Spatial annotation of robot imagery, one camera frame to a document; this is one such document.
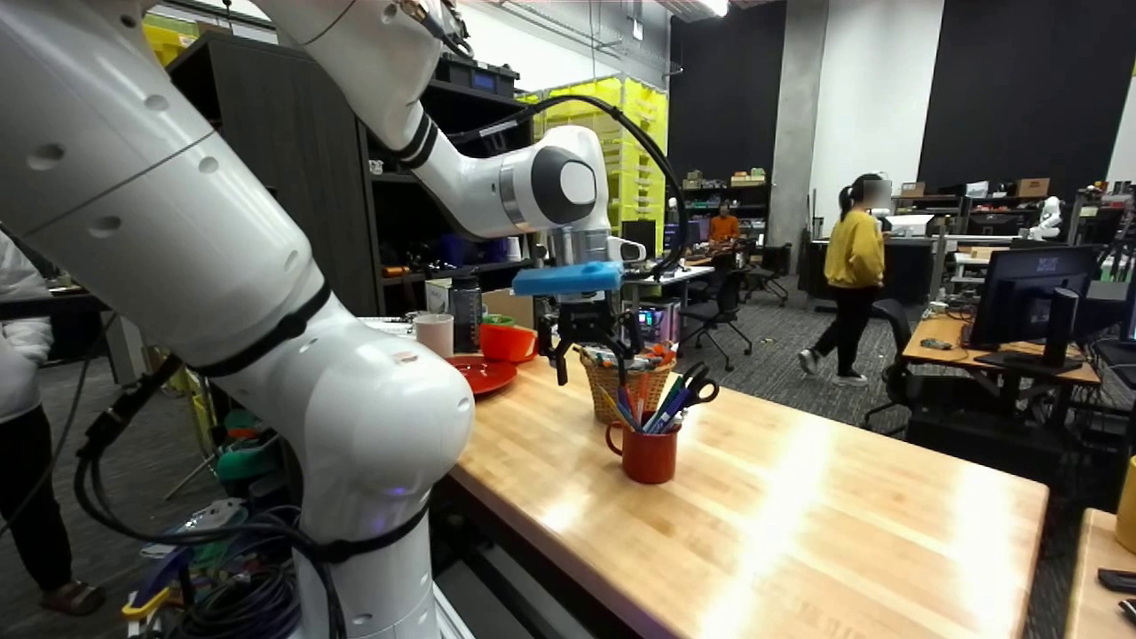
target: robotic arm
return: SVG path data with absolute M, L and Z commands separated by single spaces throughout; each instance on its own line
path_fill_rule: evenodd
M 441 43 L 413 0 L 262 0 L 473 236 L 569 226 L 608 258 L 608 182 L 581 127 L 462 158 L 418 107 Z M 473 427 L 470 382 L 433 350 L 360 322 L 252 172 L 169 87 L 140 0 L 0 0 L 0 219 L 154 343 L 258 413 L 307 469 L 302 528 L 382 552 L 331 569 L 350 634 L 441 634 L 426 497 Z M 297 556 L 302 633 L 328 607 Z

